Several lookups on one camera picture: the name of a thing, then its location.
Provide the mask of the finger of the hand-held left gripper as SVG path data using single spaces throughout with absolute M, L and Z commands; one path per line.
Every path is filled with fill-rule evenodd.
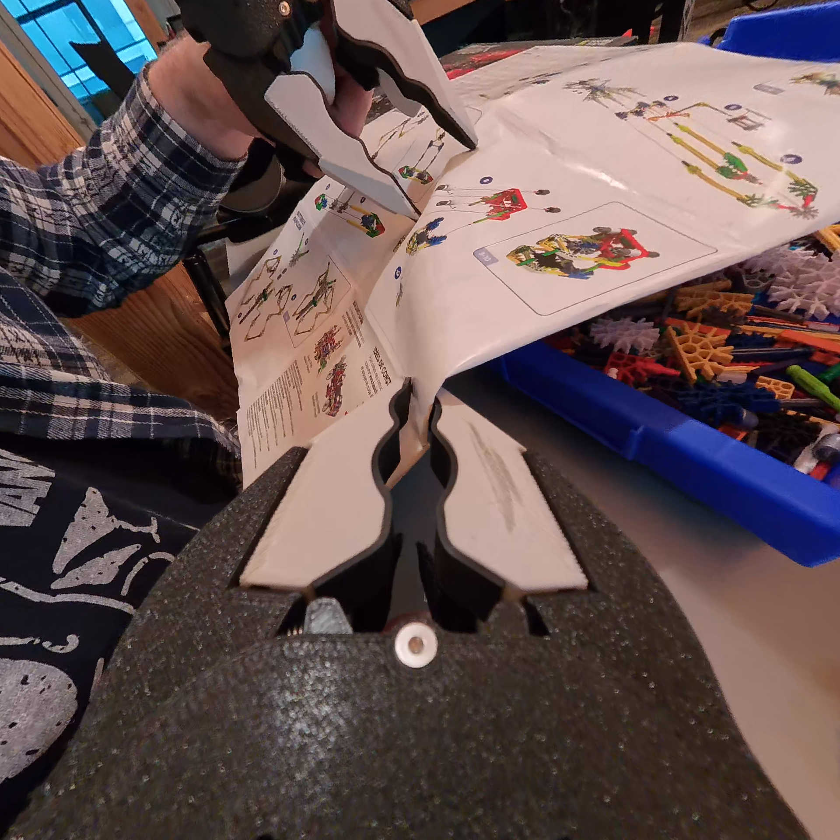
M 335 69 L 322 27 L 313 25 L 292 53 L 291 72 L 268 87 L 265 99 L 305 142 L 325 175 L 386 210 L 416 220 L 419 212 L 393 175 L 376 165 L 360 139 L 372 95 Z
M 408 118 L 425 109 L 469 150 L 478 145 L 466 108 L 408 2 L 330 1 L 339 65 L 365 90 L 381 88 Z

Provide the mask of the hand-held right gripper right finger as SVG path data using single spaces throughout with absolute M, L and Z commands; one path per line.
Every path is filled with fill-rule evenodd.
M 429 419 L 443 487 L 434 569 L 453 601 L 585 590 L 587 577 L 514 438 L 445 390 Z

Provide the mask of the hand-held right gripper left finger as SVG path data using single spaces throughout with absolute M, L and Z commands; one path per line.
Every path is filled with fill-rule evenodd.
M 386 486 L 412 395 L 394 381 L 316 436 L 239 578 L 243 587 L 367 597 L 395 558 Z

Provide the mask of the printed instruction sheet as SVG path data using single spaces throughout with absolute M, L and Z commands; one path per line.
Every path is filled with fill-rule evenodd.
M 447 378 L 838 219 L 838 63 L 703 45 L 535 47 L 363 142 L 416 222 L 325 176 L 228 304 L 248 484 L 413 380 Z

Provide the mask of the person's left forearm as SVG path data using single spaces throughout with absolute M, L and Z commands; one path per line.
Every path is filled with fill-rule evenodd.
M 1 161 L 2 309 L 116 308 L 184 256 L 244 160 L 217 158 L 155 99 L 149 71 L 88 144 L 29 169 Z

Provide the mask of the person's left hand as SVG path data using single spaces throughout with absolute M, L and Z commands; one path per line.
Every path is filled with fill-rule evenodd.
M 163 110 L 217 158 L 243 158 L 254 139 L 264 139 L 238 109 L 204 61 L 208 44 L 186 31 L 169 42 L 148 70 L 150 89 Z

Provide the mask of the blue bin with toy pieces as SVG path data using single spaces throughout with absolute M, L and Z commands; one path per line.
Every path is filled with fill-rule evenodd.
M 794 562 L 815 567 L 838 559 L 838 488 L 636 392 L 543 340 L 487 367 L 613 452 L 652 470 Z

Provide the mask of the window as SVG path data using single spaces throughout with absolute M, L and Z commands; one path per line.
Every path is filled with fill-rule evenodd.
M 107 45 L 133 77 L 156 57 L 125 2 L 9 1 L 3 6 L 96 125 L 115 113 L 122 97 L 76 46 Z

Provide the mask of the person's torso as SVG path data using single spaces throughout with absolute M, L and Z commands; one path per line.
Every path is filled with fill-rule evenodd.
M 151 588 L 236 495 L 238 446 L 110 381 L 2 272 L 2 830 L 58 762 Z

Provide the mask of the pile of colourful toy pieces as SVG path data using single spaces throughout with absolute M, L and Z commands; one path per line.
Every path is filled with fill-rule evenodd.
M 838 488 L 839 225 L 543 342 Z

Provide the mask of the empty blue bin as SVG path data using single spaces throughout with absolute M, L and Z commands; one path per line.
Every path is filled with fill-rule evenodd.
M 699 43 L 746 56 L 838 62 L 839 2 L 744 14 Z

